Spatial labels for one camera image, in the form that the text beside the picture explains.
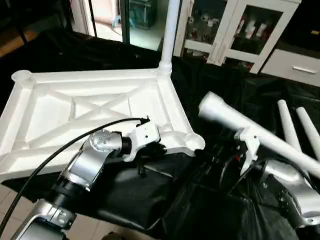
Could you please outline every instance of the floor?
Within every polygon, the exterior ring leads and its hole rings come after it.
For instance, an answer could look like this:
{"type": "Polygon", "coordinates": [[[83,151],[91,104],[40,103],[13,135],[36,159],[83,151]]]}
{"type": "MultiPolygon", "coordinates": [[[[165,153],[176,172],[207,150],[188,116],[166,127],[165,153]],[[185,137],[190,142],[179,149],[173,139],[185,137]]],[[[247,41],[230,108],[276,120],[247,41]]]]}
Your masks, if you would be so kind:
{"type": "MultiPolygon", "coordinates": [[[[164,22],[158,21],[150,29],[131,27],[130,43],[141,48],[157,51],[161,38],[165,34],[165,25],[164,22]]],[[[99,38],[122,42],[121,26],[112,29],[110,25],[96,22],[95,27],[99,38]]]]}
{"type": "MultiPolygon", "coordinates": [[[[15,191],[0,184],[0,222],[15,196],[15,191]]],[[[12,237],[33,206],[32,202],[24,197],[21,198],[2,234],[1,240],[9,240],[12,237]]],[[[83,215],[76,217],[71,229],[67,232],[67,237],[70,240],[101,240],[109,232],[119,233],[127,240],[153,240],[153,238],[137,231],[83,215]]]]}

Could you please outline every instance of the drawer handle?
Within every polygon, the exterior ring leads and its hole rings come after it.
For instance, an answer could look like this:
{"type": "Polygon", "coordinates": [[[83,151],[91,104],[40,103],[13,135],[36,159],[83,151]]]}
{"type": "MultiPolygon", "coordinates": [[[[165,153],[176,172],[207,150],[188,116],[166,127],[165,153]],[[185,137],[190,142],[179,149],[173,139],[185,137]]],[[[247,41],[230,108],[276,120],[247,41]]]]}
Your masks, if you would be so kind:
{"type": "Polygon", "coordinates": [[[304,67],[300,67],[300,66],[292,66],[292,69],[300,71],[300,72],[305,72],[305,73],[308,73],[308,74],[317,74],[317,71],[313,71],[313,70],[310,70],[310,69],[307,69],[307,68],[304,68],[304,67]]]}

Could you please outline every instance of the black cable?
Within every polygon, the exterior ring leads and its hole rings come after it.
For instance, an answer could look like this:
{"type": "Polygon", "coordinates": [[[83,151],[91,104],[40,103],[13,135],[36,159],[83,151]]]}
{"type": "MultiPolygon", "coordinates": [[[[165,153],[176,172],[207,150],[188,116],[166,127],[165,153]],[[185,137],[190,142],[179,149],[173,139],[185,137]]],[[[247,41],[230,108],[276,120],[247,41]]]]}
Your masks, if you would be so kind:
{"type": "MultiPolygon", "coordinates": [[[[305,180],[310,184],[310,186],[320,195],[320,191],[317,188],[317,186],[312,182],[310,177],[300,168],[299,165],[297,165],[296,163],[294,163],[284,157],[281,157],[281,156],[274,157],[273,159],[275,159],[279,162],[282,162],[284,164],[288,164],[288,165],[292,166],[295,170],[297,170],[305,178],[305,180]]],[[[251,166],[240,176],[238,181],[236,181],[236,183],[230,188],[230,190],[226,192],[226,194],[229,195],[239,185],[239,183],[249,174],[249,172],[251,172],[252,169],[256,168],[257,165],[264,163],[268,160],[270,160],[270,159],[264,158],[261,160],[254,161],[251,164],[251,166]]]]}
{"type": "Polygon", "coordinates": [[[220,179],[219,179],[219,187],[220,189],[222,188],[222,182],[224,180],[224,176],[226,173],[226,170],[228,169],[229,165],[231,164],[231,162],[235,159],[235,157],[237,156],[237,154],[232,155],[227,161],[225,161],[225,163],[223,164],[222,170],[221,170],[221,174],[220,174],[220,179]]]}
{"type": "Polygon", "coordinates": [[[226,192],[226,195],[229,195],[238,185],[239,183],[254,169],[257,165],[268,161],[268,158],[264,158],[261,160],[253,161],[253,163],[248,167],[248,169],[239,177],[238,181],[226,192]]]}
{"type": "Polygon", "coordinates": [[[142,123],[142,121],[144,121],[144,118],[137,118],[137,117],[133,117],[133,118],[125,118],[125,119],[120,119],[120,120],[116,120],[107,124],[104,124],[102,126],[99,126],[93,130],[90,130],[76,138],[74,138],[73,140],[69,141],[67,144],[65,144],[64,146],[60,147],[57,151],[55,151],[53,154],[51,154],[51,156],[49,156],[43,163],[41,163],[34,171],[33,173],[30,175],[30,177],[28,178],[28,180],[25,182],[25,184],[23,185],[23,187],[20,189],[20,191],[17,193],[17,195],[15,196],[14,200],[12,201],[8,211],[6,212],[1,225],[0,225],[0,238],[2,233],[5,230],[5,227],[13,213],[13,211],[15,210],[15,207],[17,206],[20,198],[22,197],[22,194],[24,192],[24,190],[26,189],[26,187],[30,184],[31,180],[52,160],[54,159],[58,154],[60,154],[62,151],[64,151],[65,149],[67,149],[68,147],[70,147],[72,144],[76,143],[77,141],[79,141],[80,139],[95,133],[96,131],[99,131],[101,129],[104,129],[106,127],[109,127],[111,125],[115,125],[115,124],[119,124],[122,122],[127,122],[127,121],[140,121],[142,123]]]}

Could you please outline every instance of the white tube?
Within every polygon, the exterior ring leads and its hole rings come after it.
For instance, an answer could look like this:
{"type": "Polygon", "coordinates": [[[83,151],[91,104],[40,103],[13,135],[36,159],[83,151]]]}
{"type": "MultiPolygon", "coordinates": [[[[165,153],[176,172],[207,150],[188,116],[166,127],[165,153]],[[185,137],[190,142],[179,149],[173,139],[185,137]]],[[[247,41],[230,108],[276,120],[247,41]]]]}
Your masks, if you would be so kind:
{"type": "Polygon", "coordinates": [[[292,122],[286,101],[283,99],[279,100],[278,107],[285,141],[298,151],[302,152],[295,126],[292,122]]]}
{"type": "Polygon", "coordinates": [[[296,113],[310,141],[315,157],[320,161],[320,135],[304,107],[298,107],[296,113]]]}
{"type": "Polygon", "coordinates": [[[171,73],[172,70],[171,59],[175,45],[179,7],[180,0],[169,0],[162,47],[162,56],[159,63],[159,69],[164,73],[171,73]]]}
{"type": "Polygon", "coordinates": [[[250,118],[233,109],[214,93],[209,92],[200,103],[199,116],[210,121],[218,121],[234,131],[247,127],[252,128],[263,146],[299,166],[303,166],[309,173],[320,179],[319,162],[296,150],[250,118]]]}

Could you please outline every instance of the black tarp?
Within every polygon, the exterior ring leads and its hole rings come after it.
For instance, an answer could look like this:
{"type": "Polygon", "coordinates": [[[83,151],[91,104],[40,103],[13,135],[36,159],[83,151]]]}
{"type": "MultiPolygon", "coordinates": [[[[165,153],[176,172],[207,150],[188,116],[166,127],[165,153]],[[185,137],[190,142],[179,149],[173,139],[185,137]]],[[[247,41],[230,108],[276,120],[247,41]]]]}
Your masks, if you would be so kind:
{"type": "MultiPolygon", "coordinates": [[[[57,30],[41,34],[28,46],[0,59],[0,76],[5,86],[12,87],[11,74],[21,69],[31,72],[145,69],[156,68],[160,57],[159,52],[57,30]]],[[[232,148],[228,143],[232,132],[218,123],[198,118],[198,105],[207,91],[212,91],[283,138],[277,100],[285,99],[302,149],[314,157],[295,108],[305,107],[320,131],[320,89],[177,57],[172,60],[171,79],[193,130],[204,137],[206,150],[212,154],[150,158],[145,164],[153,170],[147,169],[145,177],[138,175],[134,163],[113,164],[104,171],[96,191],[79,201],[75,210],[162,239],[297,239],[279,211],[277,192],[281,186],[272,177],[266,180],[267,188],[261,185],[259,176],[252,174],[229,196],[219,190],[220,165],[210,160],[217,146],[223,146],[224,153],[232,148]]],[[[1,90],[4,107],[11,88],[1,90]]],[[[31,200],[43,197],[57,176],[57,173],[37,176],[24,196],[31,200]]],[[[238,176],[235,166],[225,178],[232,184],[238,176]]],[[[25,180],[8,180],[3,184],[18,191],[25,180]]]]}

